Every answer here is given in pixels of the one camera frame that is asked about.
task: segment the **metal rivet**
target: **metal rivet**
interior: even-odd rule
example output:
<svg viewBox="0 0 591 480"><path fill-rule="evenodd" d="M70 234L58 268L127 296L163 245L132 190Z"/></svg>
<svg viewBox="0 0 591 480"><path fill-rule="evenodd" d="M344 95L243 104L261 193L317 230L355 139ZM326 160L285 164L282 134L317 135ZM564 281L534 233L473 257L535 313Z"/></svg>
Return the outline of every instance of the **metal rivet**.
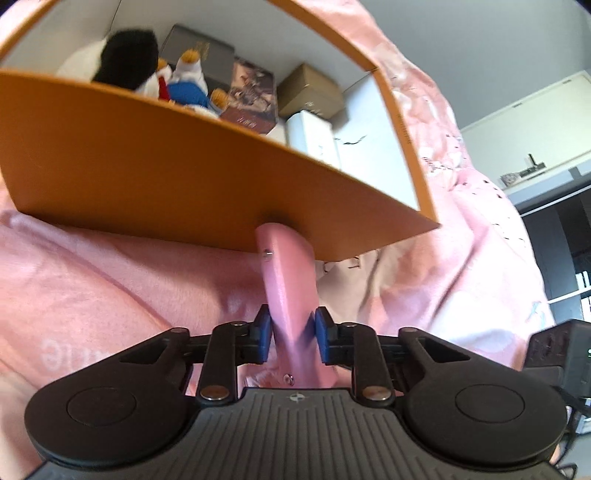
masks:
<svg viewBox="0 0 591 480"><path fill-rule="evenodd" d="M371 401L384 401L392 396L392 392L386 387L379 387L377 385L365 387L362 394L365 398Z"/></svg>
<svg viewBox="0 0 591 480"><path fill-rule="evenodd" d="M201 389L199 394L205 398L205 400L223 400L228 398L230 391L222 385L208 385Z"/></svg>

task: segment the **penguin plush toy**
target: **penguin plush toy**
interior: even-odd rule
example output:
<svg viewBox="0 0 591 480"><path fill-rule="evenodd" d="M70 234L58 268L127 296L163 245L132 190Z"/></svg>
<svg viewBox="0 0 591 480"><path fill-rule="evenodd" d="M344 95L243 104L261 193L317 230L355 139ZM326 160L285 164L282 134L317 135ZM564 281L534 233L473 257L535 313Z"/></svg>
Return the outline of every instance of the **penguin plush toy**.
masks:
<svg viewBox="0 0 591 480"><path fill-rule="evenodd" d="M120 30L75 51L60 77L101 82L158 98L158 42L152 30Z"/></svg>

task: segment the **gray wall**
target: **gray wall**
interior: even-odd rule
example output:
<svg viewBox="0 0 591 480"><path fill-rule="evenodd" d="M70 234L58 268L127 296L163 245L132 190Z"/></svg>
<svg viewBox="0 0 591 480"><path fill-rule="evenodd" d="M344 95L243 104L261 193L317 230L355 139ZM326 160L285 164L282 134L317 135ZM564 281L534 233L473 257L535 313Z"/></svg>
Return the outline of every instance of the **gray wall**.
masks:
<svg viewBox="0 0 591 480"><path fill-rule="evenodd" d="M574 0L361 0L425 70L460 128L591 68L587 13Z"/></svg>

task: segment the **book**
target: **book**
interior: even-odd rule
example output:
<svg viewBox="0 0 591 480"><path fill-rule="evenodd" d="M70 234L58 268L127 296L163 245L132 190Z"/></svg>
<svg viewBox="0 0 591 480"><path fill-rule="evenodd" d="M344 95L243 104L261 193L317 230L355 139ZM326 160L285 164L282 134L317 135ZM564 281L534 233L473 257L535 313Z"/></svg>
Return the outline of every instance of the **book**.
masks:
<svg viewBox="0 0 591 480"><path fill-rule="evenodd" d="M274 75L236 57L228 108L220 118L257 133L267 134L277 124L277 87Z"/></svg>

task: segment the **pink fabric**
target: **pink fabric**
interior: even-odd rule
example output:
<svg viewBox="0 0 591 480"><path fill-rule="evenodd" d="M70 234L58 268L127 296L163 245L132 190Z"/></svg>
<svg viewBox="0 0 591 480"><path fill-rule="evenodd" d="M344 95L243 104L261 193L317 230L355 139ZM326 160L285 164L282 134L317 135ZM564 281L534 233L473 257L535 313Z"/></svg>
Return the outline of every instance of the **pink fabric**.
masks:
<svg viewBox="0 0 591 480"><path fill-rule="evenodd" d="M357 0L301 3L382 67L442 224L318 265L321 304L336 322L385 335L417 326L519 367L525 341L552 317L517 212L472 168L435 83ZM264 301L256 255L48 225L18 213L0 183L0 478L20 479L39 463L22 422L37 388L171 326L198 335L252 320ZM274 358L242 375L252 385L281 381Z"/></svg>

